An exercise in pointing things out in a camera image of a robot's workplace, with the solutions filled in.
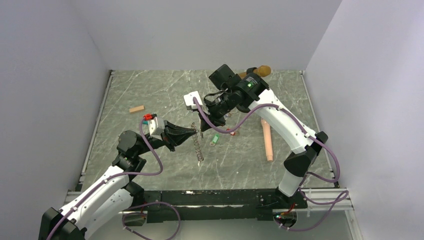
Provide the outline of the metal disc with keyrings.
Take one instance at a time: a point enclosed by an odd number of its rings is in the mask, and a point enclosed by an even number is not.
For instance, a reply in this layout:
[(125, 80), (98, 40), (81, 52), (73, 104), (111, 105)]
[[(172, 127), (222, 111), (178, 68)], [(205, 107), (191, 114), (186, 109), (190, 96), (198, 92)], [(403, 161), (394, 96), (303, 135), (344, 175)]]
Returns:
[(194, 151), (195, 151), (198, 166), (199, 166), (200, 163), (204, 160), (204, 157), (201, 151), (201, 146), (200, 146), (199, 131), (197, 130), (195, 122), (192, 122), (190, 127), (194, 130), (194, 135), (192, 136), (192, 140), (193, 140)]

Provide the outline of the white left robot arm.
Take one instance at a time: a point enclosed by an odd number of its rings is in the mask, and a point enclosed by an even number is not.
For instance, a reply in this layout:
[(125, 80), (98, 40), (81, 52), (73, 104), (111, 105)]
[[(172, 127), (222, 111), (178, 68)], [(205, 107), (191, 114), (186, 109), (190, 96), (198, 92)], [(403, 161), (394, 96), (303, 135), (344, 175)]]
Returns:
[(137, 210), (144, 203), (144, 189), (133, 182), (135, 176), (143, 176), (146, 160), (140, 156), (151, 152), (158, 164), (159, 175), (163, 164), (155, 150), (163, 146), (171, 152), (197, 130), (177, 126), (160, 117), (148, 121), (147, 134), (132, 130), (118, 137), (118, 154), (105, 173), (90, 187), (68, 204), (56, 210), (49, 208), (41, 218), (40, 240), (87, 240), (103, 224), (120, 211)]

